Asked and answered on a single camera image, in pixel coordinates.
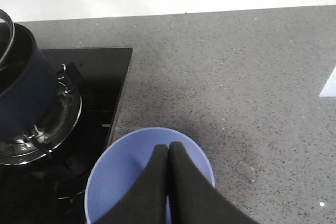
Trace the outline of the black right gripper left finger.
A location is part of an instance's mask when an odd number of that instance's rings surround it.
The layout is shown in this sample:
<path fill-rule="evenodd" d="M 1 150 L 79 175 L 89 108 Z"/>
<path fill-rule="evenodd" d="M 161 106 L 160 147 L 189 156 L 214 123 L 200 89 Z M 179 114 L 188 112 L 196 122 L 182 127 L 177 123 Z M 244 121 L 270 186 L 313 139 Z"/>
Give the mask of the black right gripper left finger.
<path fill-rule="evenodd" d="M 156 145 L 145 169 L 96 223 L 166 223 L 168 147 Z"/>

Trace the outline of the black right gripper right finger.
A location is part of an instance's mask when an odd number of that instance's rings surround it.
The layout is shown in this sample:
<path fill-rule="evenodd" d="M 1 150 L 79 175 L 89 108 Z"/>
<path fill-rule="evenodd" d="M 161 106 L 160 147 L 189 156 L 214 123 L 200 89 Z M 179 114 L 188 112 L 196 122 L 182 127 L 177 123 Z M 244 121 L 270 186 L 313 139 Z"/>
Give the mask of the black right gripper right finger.
<path fill-rule="evenodd" d="M 169 147 L 172 223 L 256 223 L 233 206 L 196 167 L 181 142 Z"/>

